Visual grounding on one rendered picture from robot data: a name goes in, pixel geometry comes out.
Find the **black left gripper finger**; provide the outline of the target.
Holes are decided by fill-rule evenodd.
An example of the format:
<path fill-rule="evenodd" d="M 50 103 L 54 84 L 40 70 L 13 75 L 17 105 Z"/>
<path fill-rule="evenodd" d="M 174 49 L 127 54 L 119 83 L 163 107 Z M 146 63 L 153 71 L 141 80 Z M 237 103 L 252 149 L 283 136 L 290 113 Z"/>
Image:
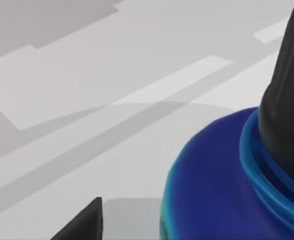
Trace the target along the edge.
<path fill-rule="evenodd" d="M 50 240 L 103 240 L 103 202 L 96 197 Z"/>

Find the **blue bottle with black cap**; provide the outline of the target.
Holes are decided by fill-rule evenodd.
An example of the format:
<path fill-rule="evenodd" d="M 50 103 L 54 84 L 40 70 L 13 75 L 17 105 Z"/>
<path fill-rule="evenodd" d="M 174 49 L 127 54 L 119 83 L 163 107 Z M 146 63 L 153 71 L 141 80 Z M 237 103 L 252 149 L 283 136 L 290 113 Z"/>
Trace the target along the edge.
<path fill-rule="evenodd" d="M 294 240 L 294 8 L 260 105 L 211 122 L 174 161 L 159 240 Z"/>

